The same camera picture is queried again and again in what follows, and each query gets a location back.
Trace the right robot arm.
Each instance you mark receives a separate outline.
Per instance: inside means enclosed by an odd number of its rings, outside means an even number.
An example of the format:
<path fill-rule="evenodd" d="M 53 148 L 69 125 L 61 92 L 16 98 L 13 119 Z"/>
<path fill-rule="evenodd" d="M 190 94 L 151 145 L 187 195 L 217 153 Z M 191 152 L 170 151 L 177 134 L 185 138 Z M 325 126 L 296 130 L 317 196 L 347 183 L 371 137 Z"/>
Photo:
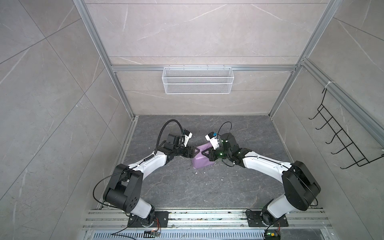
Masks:
<path fill-rule="evenodd" d="M 205 138 L 212 146 L 202 154 L 211 162 L 227 159 L 233 167 L 237 165 L 261 172 L 283 184 L 284 193 L 269 201 L 260 213 L 264 225 L 276 224 L 291 211 L 306 211 L 317 200 L 321 187 L 303 162 L 282 162 L 241 148 L 231 133 L 219 135 L 211 132 Z"/>

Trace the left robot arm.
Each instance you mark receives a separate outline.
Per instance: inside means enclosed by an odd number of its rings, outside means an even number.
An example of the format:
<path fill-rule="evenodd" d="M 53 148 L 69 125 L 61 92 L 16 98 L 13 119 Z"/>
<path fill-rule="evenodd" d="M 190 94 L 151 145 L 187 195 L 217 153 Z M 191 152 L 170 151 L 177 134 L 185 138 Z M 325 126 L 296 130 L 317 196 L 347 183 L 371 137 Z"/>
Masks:
<path fill-rule="evenodd" d="M 169 134 L 146 158 L 130 165 L 117 165 L 103 193 L 103 200 L 134 215 L 142 226 L 150 227 L 155 221 L 155 207 L 141 198 L 143 180 L 176 156 L 194 158 L 200 150 L 188 145 L 192 135 L 190 132 L 181 136 Z"/>

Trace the pink wrapping paper sheet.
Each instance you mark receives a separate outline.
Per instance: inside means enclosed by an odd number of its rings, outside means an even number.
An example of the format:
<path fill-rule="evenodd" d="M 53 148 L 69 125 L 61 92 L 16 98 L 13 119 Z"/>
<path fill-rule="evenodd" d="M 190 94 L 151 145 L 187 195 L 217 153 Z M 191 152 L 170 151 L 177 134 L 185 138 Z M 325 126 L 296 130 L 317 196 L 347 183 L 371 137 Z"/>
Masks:
<path fill-rule="evenodd" d="M 206 143 L 206 144 L 197 146 L 197 149 L 199 149 L 200 152 L 194 158 L 192 158 L 192 165 L 194 169 L 201 169 L 207 166 L 211 166 L 215 163 L 215 162 L 211 162 L 209 158 L 202 155 L 202 152 L 210 147 L 212 147 L 211 143 Z"/>

